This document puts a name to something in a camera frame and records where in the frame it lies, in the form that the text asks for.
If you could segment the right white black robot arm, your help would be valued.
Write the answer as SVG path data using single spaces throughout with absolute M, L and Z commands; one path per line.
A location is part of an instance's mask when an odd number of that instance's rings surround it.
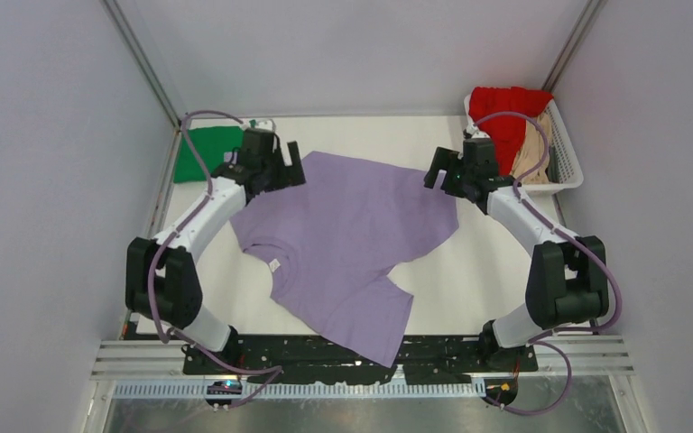
M 439 147 L 424 185 L 465 198 L 505 227 L 531 257 L 525 301 L 511 313 L 484 324 L 479 358 L 502 370 L 515 347 L 533 345 L 555 331 L 579 331 L 582 323 L 620 307 L 621 293 L 605 265 L 605 246 L 581 237 L 537 209 L 521 183 L 502 176 L 489 139 L 467 139 L 463 150 Z

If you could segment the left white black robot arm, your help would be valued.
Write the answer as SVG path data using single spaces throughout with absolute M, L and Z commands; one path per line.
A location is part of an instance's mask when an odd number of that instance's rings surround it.
M 128 245 L 125 305 L 149 318 L 158 334 L 169 325 L 179 338 L 202 345 L 217 372 L 233 372 L 241 359 L 237 332 L 204 306 L 197 261 L 255 197 L 305 181 L 297 142 L 281 143 L 269 130 L 245 130 L 240 147 L 210 172 L 184 214 L 154 237 L 136 237 Z

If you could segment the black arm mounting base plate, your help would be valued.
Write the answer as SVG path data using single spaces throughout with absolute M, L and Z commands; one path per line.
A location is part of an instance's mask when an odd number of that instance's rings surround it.
M 389 367 L 384 367 L 321 336 L 242 335 L 228 364 L 254 370 L 249 382 L 261 384 L 265 369 L 280 366 L 273 380 L 282 384 L 385 384 L 403 373 L 411 384 L 462 383 L 473 373 L 533 373 L 535 353 L 526 347 L 484 351 L 476 336 L 408 336 Z

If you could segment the lavender purple t-shirt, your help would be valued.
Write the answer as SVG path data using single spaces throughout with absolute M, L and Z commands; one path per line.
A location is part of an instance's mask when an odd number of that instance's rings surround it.
M 244 253 L 265 262 L 272 299 L 330 342 L 393 364 L 413 297 L 390 280 L 459 227 L 454 198 L 424 172 L 311 152 L 303 185 L 254 198 L 233 216 Z

